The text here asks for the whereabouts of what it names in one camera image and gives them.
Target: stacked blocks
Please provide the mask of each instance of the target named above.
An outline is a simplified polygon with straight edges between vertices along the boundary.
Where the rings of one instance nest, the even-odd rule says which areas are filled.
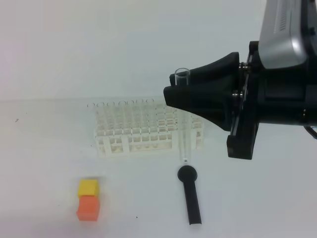
[[[80,221],[96,221],[98,219],[99,184],[96,179],[83,179],[78,188],[79,206],[77,217]]]

